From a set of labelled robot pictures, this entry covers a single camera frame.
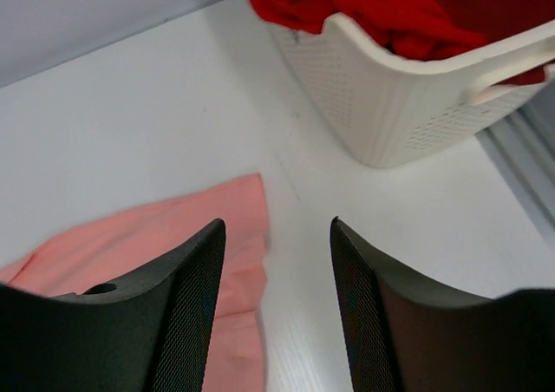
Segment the wall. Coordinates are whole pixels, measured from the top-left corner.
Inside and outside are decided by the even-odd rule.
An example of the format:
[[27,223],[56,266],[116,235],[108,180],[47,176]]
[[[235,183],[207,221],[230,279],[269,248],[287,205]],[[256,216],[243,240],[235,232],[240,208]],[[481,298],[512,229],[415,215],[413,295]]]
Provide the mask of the wall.
[[0,87],[216,0],[0,0]]

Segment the plastic basket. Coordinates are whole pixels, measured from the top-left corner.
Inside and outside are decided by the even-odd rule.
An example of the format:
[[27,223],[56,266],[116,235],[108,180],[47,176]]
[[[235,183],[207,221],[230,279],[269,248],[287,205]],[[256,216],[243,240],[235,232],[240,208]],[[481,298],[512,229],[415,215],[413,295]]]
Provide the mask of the plastic basket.
[[490,126],[548,82],[496,84],[555,60],[555,21],[433,62],[389,53],[343,14],[329,17],[318,36],[270,26],[341,141],[372,167],[419,159]]

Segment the red cloth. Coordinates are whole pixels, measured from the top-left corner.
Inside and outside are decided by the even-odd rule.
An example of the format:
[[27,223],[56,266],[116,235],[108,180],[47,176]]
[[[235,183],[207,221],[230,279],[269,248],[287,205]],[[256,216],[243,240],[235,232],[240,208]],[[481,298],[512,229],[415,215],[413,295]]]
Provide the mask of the red cloth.
[[[251,0],[251,4],[265,21],[311,34],[321,33],[324,20],[342,12],[379,45],[422,61],[457,56],[555,19],[555,0]],[[505,83],[544,79],[544,70],[538,68]]]

